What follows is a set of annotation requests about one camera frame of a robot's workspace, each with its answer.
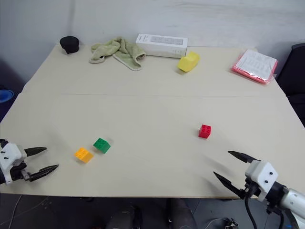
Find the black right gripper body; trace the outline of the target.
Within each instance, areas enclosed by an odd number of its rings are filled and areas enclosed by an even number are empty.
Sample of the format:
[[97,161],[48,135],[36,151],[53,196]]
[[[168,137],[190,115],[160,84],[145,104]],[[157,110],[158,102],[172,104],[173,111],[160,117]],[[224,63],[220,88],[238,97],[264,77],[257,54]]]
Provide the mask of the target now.
[[245,189],[242,190],[241,198],[251,198],[252,196],[258,197],[261,193],[257,183],[249,178],[245,179]]

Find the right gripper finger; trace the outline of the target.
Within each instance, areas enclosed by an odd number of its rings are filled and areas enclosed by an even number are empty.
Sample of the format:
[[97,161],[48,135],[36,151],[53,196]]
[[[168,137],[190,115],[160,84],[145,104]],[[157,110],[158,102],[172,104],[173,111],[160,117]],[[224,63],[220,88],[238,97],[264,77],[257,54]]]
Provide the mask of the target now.
[[236,194],[239,198],[245,198],[245,191],[243,189],[238,189],[232,185],[231,181],[221,176],[220,174],[213,172],[214,175],[219,179],[219,181],[230,191]]
[[236,151],[228,151],[229,154],[233,155],[234,157],[236,157],[237,159],[245,162],[245,163],[252,163],[253,161],[260,161],[254,157],[251,157],[245,153],[240,153],[240,152],[236,152]]

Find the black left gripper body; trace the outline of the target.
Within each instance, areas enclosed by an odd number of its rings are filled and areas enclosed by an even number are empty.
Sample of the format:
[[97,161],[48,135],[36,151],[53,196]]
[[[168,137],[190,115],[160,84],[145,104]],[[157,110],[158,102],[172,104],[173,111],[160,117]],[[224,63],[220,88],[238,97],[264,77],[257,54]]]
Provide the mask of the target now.
[[25,181],[30,180],[30,175],[26,171],[26,167],[27,165],[25,162],[21,162],[18,166],[13,166],[10,170],[10,176],[12,181],[16,181],[20,179]]

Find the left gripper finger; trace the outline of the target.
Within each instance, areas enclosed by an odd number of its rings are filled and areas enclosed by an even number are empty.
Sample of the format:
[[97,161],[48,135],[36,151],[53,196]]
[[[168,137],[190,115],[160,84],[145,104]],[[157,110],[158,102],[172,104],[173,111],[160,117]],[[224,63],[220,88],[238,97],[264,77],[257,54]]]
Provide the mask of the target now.
[[39,153],[41,153],[42,151],[45,151],[45,150],[47,150],[47,148],[46,147],[41,147],[41,146],[24,149],[27,157],[39,154]]
[[47,176],[49,173],[51,173],[52,171],[54,171],[55,169],[57,169],[59,167],[59,164],[57,165],[52,165],[52,166],[48,166],[48,167],[45,167],[45,168],[42,168],[40,169],[37,173],[34,173],[34,174],[30,174],[28,173],[29,175],[29,181],[30,182],[33,182],[35,180],[38,180],[42,177],[45,177]]

